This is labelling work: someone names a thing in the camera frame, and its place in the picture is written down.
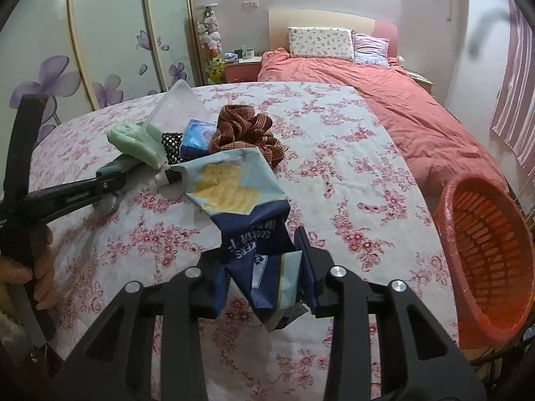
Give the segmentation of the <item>person's left hand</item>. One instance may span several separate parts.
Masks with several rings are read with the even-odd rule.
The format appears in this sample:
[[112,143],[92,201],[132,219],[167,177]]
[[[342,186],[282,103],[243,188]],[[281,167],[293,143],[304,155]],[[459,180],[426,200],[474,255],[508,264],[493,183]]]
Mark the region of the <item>person's left hand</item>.
[[16,315],[7,290],[8,284],[25,284],[36,280],[33,293],[36,309],[50,309],[57,303],[58,295],[54,286],[55,255],[51,249],[53,239],[48,226],[33,231],[33,268],[16,262],[13,257],[1,256],[1,312],[10,318],[15,319]]

